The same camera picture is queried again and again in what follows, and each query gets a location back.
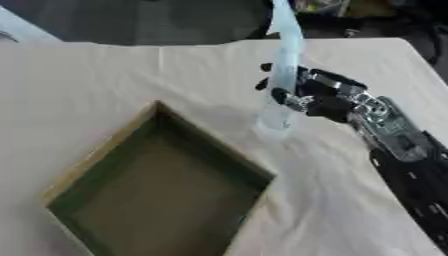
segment wooden box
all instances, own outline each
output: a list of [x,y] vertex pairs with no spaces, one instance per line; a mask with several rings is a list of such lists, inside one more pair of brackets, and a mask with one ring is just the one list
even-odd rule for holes
[[96,256],[223,255],[273,176],[157,102],[51,186]]

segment floor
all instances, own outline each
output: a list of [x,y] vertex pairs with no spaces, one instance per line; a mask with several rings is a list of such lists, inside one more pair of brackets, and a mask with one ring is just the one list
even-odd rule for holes
[[[269,10],[263,0],[0,0],[0,5],[65,41],[119,45],[220,44],[244,39]],[[341,33],[305,31],[308,38]],[[380,36],[376,31],[360,37]],[[410,42],[432,54],[422,35]],[[444,38],[448,49],[448,39]],[[448,53],[436,71],[448,82]]]

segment beige cloth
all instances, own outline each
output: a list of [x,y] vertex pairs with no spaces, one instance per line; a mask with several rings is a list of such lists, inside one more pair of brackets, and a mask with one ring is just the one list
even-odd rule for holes
[[[0,46],[0,250],[82,255],[38,193],[143,106],[162,99],[278,178],[235,256],[441,255],[393,197],[347,126],[297,114],[287,141],[252,131],[275,41],[222,46]],[[303,63],[392,97],[448,145],[448,90],[399,39],[308,40]]]

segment mechanical component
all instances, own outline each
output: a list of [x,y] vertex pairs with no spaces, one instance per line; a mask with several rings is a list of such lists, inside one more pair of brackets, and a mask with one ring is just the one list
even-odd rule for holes
[[374,97],[365,85],[338,74],[304,71],[296,95],[275,88],[272,96],[279,104],[308,113],[322,95],[313,90],[301,95],[306,84],[320,87],[325,97],[351,104],[342,114],[368,145],[372,164],[409,215],[448,255],[448,150],[419,130],[391,99]]

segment robotic hand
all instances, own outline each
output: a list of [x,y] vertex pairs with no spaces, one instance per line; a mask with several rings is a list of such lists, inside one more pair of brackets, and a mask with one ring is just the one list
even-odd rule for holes
[[[270,64],[261,68],[269,71]],[[257,90],[267,87],[267,79]],[[299,67],[293,93],[273,88],[277,103],[308,116],[350,125],[370,161],[411,217],[448,255],[448,150],[421,131],[389,98],[373,97],[355,80]]]

